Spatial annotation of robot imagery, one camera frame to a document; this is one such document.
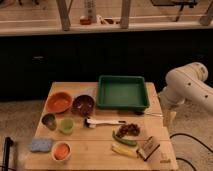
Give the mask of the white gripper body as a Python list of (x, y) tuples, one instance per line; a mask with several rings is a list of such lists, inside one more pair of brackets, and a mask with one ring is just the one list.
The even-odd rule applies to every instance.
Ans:
[(176, 111), (173, 110), (175, 104), (164, 97), (160, 97), (159, 101), (163, 112), (163, 124), (170, 127), (176, 117)]

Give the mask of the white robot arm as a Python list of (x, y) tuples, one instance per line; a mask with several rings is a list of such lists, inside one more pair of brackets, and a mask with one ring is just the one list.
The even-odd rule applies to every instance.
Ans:
[(206, 66), (193, 62), (170, 70), (165, 77), (166, 86), (158, 94), (163, 111), (163, 124), (169, 127), (176, 116), (174, 108), (190, 100), (213, 114), (213, 87), (205, 84)]

